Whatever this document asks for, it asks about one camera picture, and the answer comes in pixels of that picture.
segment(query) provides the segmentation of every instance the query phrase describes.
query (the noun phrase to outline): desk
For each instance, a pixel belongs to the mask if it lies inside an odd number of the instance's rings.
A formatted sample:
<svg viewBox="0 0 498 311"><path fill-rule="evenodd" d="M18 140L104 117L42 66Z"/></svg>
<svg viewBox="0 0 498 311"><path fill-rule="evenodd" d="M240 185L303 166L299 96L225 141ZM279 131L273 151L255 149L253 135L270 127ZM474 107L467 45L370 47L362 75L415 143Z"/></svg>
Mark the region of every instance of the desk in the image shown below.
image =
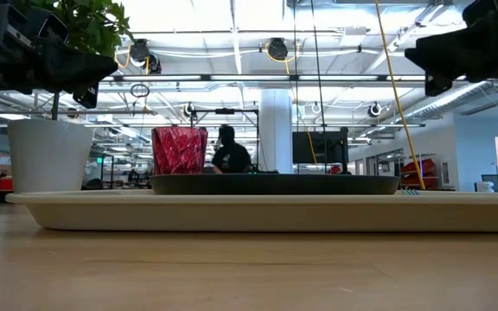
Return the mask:
<svg viewBox="0 0 498 311"><path fill-rule="evenodd" d="M498 235L58 232L5 205L0 310L498 310Z"/></svg>

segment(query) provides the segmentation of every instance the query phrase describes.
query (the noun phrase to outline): black pan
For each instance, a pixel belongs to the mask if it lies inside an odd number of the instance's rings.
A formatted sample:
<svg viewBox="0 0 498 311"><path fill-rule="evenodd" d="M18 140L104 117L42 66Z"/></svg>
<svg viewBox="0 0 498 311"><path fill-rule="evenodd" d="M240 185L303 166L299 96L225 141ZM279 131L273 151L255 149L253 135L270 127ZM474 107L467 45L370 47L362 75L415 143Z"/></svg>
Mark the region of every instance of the black pan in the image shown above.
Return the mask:
<svg viewBox="0 0 498 311"><path fill-rule="evenodd" d="M399 177L366 175L156 175L155 194L394 194Z"/></svg>

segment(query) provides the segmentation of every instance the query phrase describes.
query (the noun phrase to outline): white column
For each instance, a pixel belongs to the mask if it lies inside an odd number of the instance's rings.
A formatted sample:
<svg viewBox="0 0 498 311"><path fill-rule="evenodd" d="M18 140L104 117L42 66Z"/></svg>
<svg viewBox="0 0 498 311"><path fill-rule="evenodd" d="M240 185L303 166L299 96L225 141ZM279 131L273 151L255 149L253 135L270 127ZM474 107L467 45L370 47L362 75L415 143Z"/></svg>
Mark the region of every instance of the white column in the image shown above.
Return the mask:
<svg viewBox="0 0 498 311"><path fill-rule="evenodd" d="M290 90L262 90L259 109L260 169L290 174L293 172Z"/></svg>

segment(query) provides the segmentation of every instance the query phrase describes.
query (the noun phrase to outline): potted plant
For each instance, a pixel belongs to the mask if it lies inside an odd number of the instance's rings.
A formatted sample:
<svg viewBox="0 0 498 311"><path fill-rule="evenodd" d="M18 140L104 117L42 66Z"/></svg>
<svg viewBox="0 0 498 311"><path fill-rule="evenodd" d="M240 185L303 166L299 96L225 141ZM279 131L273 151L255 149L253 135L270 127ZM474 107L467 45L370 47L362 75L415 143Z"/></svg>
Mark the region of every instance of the potted plant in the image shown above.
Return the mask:
<svg viewBox="0 0 498 311"><path fill-rule="evenodd" d="M129 32L125 8L112 0L19 0L54 12L67 26L68 45L83 53L112 57ZM54 95L56 120L59 93ZM32 119L9 122L16 192L80 190L93 130L83 125Z"/></svg>

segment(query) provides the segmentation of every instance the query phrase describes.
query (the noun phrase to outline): green leaves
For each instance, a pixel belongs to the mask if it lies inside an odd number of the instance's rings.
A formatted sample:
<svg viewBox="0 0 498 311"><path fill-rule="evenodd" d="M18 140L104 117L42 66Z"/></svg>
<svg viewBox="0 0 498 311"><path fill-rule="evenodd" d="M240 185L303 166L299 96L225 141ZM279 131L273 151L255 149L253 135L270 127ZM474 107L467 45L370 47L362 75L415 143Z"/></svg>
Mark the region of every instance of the green leaves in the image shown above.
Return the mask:
<svg viewBox="0 0 498 311"><path fill-rule="evenodd" d="M134 40L124 5L112 0L31 0L31 3L61 18L70 31L68 45L79 51L113 57L115 48L122 44L120 35Z"/></svg>

